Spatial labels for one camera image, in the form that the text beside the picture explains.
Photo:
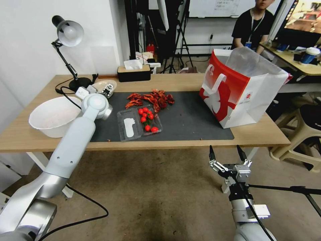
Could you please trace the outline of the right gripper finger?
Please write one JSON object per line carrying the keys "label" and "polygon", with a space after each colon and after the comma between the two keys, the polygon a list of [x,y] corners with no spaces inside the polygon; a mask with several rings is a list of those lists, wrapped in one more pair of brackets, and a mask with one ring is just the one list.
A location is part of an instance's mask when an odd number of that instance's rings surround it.
{"label": "right gripper finger", "polygon": [[227,168],[216,160],[212,145],[209,146],[209,165],[216,172],[227,172]]}
{"label": "right gripper finger", "polygon": [[241,161],[243,162],[243,165],[250,167],[252,164],[252,161],[247,158],[246,153],[242,150],[242,148],[239,145],[236,145],[236,147],[237,147],[239,157],[240,157]]}

